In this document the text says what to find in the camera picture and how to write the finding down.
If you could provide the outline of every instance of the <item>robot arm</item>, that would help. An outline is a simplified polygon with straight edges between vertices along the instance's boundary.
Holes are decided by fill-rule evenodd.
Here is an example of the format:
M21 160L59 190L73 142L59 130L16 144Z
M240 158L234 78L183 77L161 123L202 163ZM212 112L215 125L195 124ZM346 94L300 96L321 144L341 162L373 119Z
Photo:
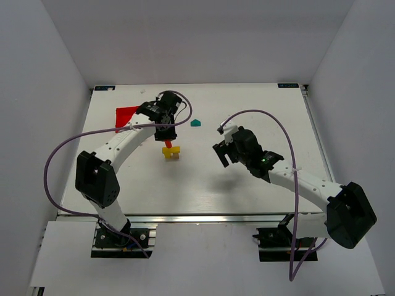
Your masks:
M263 151L254 133L229 121L218 130L224 140L213 146L224 167L241 162L256 178L295 190L292 164L281 155ZM316 206L323 213L298 214L297 238L330 237L347 249L353 249L377 218L362 188L356 183L343 186L324 181L303 170L297 171L299 195ZM278 229L291 236L293 214L279 224Z
M176 94L166 91L160 99L139 106L125 126L174 123L174 115L181 101L182 99ZM164 141L174 140L177 134L174 126L147 126L125 130L92 153L83 151L77 158L76 189L89 200L106 224L125 234L130 232L130 222L122 213L117 201L120 186L116 174L129 155L151 136L155 136L156 141ZM105 230L114 244L123 246L128 243L126 237L108 228Z

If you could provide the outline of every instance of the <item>teal object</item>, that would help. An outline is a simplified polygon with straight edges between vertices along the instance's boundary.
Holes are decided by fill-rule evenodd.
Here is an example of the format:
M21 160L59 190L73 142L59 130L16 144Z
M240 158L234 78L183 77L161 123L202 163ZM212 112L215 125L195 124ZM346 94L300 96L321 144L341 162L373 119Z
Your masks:
M200 120L194 119L191 121L191 126L202 126Z

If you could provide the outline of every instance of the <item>red block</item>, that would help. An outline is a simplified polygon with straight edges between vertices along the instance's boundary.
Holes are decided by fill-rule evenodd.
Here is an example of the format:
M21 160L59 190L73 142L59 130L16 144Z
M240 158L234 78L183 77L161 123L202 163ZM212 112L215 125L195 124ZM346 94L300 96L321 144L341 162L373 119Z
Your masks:
M117 108L115 111L115 127L123 128L131 119L139 106Z

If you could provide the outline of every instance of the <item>white wall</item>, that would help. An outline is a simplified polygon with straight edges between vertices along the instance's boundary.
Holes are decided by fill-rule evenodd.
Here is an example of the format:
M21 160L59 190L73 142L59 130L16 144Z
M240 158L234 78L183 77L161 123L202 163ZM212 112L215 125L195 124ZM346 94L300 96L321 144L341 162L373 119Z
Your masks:
M95 84L310 82L354 0L43 0Z
M43 190L46 157L76 133L88 88L39 0L5 0L0 9L0 294L25 295L41 234L56 211ZM59 201L68 147L54 160Z
M336 180L365 189L368 234L387 295L395 295L395 1L356 0L310 85Z

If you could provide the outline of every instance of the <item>purple cable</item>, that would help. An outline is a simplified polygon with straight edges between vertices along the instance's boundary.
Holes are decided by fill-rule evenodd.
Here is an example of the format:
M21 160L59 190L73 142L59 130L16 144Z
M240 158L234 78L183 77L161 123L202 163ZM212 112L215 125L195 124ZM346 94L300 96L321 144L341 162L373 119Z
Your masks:
M190 101L180 92L178 91L171 91L172 93L182 97L185 102L188 104L189 106L189 115L188 117L186 117L184 120L178 122L178 123L174 123L174 124L147 124L147 125L134 125L133 128L147 128L147 127L172 127L172 126L178 126L178 125L182 125L183 123L186 123L191 117L192 117L192 105L190 103ZM138 243L138 241L132 237L129 236L128 234L122 233L120 231L117 231L116 229L114 229L111 225L108 225L99 215L95 215L95 214L90 214L90 213L82 213L82 212L76 212L76 211L71 211L67 208L62 207L61 205L57 204L55 202L55 200L52 198L51 193L49 192L49 188L48 188L48 168L49 168L49 164L51 163L52 158L55 156L56 152L62 148L63 146L65 146L67 143L71 142L72 140L84 137L84 136L89 136L90 134L101 134L101 133L108 133L111 131L124 131L124 130L130 130L131 127L127 126L127 127L123 127L123 128L108 128L108 129L99 129L97 131L87 131L85 133L81 133L75 136L72 136L71 138L68 138L66 140L64 140L63 142L61 142L49 155L45 166L44 166L44 190L45 190L45 194L47 195L47 198L49 199L50 203L52 203L53 206L55 206L56 208L58 208L59 210L72 214L72 215L76 215L76 216L84 216L84 217L93 217L98 219L99 221L101 221L102 223L104 223L111 231L121 235L121 236L125 236L129 239L131 239L139 248L140 250L144 253L144 256L149 258L148 254L146 253L146 251L142 248L142 246Z
M313 243L310 245L310 247L307 249L306 253L304 254L304 256L302 257L302 259L299 261L299 263L296 266L295 271L293 271L294 269L294 259L295 259L295 247L296 247L296 231L297 231L297 214L299 211L299 184L298 184L298 180L297 180L297 171L296 171L296 161L295 161L295 153L294 153L294 149L291 143L291 139L289 138L289 134L286 132L284 126L281 124L281 122L275 118L272 114L263 111L263 110L259 110L259 109L248 109L248 110L243 110L240 112L237 112L233 115L231 115L228 119L226 119L222 124L221 124L221 128L223 128L223 126L225 126L232 118L243 114L243 113L249 113L249 112L257 112L257 113L262 113L265 114L267 116L269 116L271 119L273 119L278 126L281 128L281 130L283 131L286 140L288 141L288 145L289 145L289 150L291 151L291 158L292 158L292 167L294 168L294 183L295 183L295 211L294 211L294 226L293 226L293 233L292 233L292 241L291 241L291 259L289 260L289 280L292 282L296 276L297 271L299 270L299 268L301 267L303 261L307 258L307 256L309 256L312 252L317 251L319 248L321 248L324 243L326 242L326 239L314 250L312 250L315 242L317 241L317 239L313 240Z

